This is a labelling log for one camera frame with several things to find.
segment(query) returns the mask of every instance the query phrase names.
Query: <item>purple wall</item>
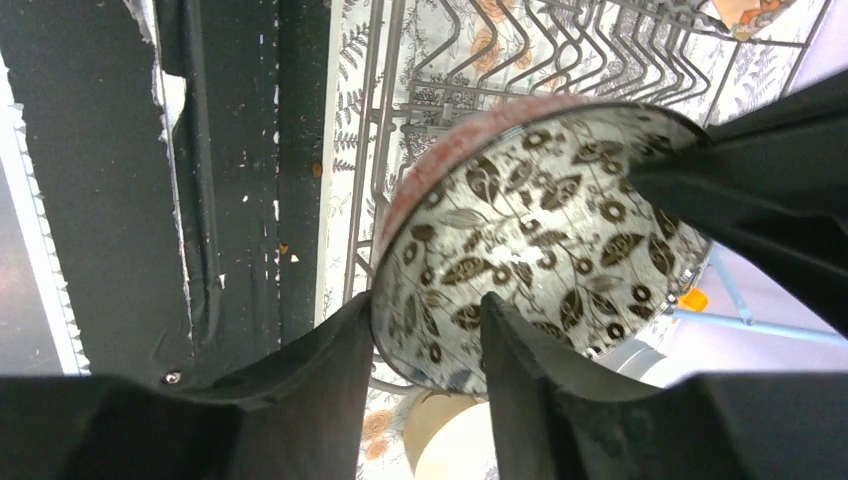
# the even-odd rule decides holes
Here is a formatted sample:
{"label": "purple wall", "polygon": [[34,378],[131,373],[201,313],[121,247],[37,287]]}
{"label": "purple wall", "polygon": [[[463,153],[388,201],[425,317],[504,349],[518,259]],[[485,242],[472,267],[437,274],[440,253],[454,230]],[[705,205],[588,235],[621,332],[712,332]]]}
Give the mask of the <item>purple wall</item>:
{"label": "purple wall", "polygon": [[[834,1],[814,45],[807,53],[794,85],[803,87],[848,67],[848,2]],[[764,322],[831,330],[816,315],[766,277],[731,253],[722,258],[733,275],[754,318]],[[710,297],[708,312],[736,315],[716,272],[704,273],[702,290]],[[684,371],[706,370],[844,370],[848,347],[775,337],[693,321],[683,321],[666,354]]]}

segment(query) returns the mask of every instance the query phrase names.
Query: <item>screw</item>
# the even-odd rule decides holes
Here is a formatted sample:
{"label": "screw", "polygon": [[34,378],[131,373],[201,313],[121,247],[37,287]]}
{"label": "screw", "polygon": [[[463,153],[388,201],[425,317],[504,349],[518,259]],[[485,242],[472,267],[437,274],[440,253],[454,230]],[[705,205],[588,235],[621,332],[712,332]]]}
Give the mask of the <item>screw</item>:
{"label": "screw", "polygon": [[166,385],[176,385],[180,383],[180,380],[182,380],[182,378],[183,374],[179,370],[174,370],[172,372],[166,373],[165,376],[162,377],[162,381]]}

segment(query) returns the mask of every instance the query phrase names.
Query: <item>bowl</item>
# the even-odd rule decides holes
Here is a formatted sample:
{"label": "bowl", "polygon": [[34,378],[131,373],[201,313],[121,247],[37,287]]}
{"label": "bowl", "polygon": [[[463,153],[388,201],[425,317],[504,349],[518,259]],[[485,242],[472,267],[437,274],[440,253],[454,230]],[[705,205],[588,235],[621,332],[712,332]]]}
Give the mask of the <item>bowl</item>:
{"label": "bowl", "polygon": [[486,392],[480,299],[598,358],[663,313],[711,242],[627,182],[635,162],[708,142],[661,107],[519,99],[440,139],[404,178],[375,245],[374,342],[407,380]]}

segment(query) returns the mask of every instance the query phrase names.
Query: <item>yellow object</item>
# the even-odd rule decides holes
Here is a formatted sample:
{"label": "yellow object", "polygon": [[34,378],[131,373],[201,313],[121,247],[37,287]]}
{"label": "yellow object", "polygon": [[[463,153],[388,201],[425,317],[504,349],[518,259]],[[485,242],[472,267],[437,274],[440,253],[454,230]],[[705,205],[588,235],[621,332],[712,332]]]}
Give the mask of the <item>yellow object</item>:
{"label": "yellow object", "polygon": [[710,304],[710,299],[701,290],[692,288],[689,290],[689,293],[680,297],[678,304],[687,310],[703,312],[707,308],[707,305]]}

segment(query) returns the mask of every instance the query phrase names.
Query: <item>wire dish rack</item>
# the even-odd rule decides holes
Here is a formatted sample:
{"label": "wire dish rack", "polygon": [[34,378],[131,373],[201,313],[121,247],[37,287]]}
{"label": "wire dish rack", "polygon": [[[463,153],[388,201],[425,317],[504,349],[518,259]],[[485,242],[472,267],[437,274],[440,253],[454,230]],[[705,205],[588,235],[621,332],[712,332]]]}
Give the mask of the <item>wire dish rack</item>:
{"label": "wire dish rack", "polygon": [[367,42],[343,37],[341,51],[356,65],[364,50],[358,131],[343,139],[355,161],[341,300],[370,286],[406,171],[468,115],[571,93],[724,123],[787,93],[829,4],[796,3],[739,42],[703,0],[371,0]]}

